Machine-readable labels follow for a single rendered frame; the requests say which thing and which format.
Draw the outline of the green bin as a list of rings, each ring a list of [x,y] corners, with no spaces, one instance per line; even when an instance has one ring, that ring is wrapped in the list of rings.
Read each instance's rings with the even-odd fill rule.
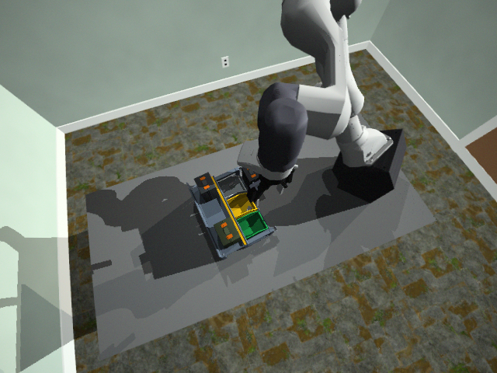
[[[239,218],[237,222],[241,227],[246,240],[267,230],[267,225],[258,211],[249,213]]]

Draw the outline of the grey open bin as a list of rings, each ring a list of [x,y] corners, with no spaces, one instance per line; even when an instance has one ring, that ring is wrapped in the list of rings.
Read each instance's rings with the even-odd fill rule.
[[[229,187],[228,184],[234,182],[235,186],[232,188]],[[217,182],[220,186],[223,195],[226,196],[225,199],[228,200],[240,193],[246,193],[246,188],[244,183],[242,182],[240,176],[229,176],[223,180]]]

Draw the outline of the yellow open bin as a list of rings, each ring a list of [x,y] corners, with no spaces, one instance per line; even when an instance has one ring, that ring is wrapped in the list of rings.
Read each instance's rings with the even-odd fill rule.
[[[240,193],[227,200],[236,220],[256,211],[254,202],[250,203],[246,195],[247,193]],[[247,211],[248,206],[252,207],[250,211]]]

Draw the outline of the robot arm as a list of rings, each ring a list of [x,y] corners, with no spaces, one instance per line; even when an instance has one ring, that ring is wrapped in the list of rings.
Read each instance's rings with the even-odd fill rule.
[[[268,180],[282,180],[297,170],[305,135],[335,137],[348,167],[372,166],[394,144],[386,134],[360,125],[357,116],[364,97],[349,65],[346,18],[361,1],[283,0],[283,35],[293,47],[315,58],[321,82],[314,86],[275,82],[264,91],[259,101],[259,140],[244,142],[239,166]]]

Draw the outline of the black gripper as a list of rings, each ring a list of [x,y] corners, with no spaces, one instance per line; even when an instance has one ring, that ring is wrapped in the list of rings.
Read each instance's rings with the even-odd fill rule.
[[[259,198],[264,193],[264,191],[268,190],[272,185],[277,185],[276,189],[278,190],[279,194],[282,194],[283,190],[287,188],[286,183],[292,182],[294,171],[295,169],[292,170],[288,177],[282,180],[268,180],[267,178],[259,174],[259,178],[255,183],[248,183],[248,193],[246,196],[250,203],[254,201],[256,207],[259,206]]]

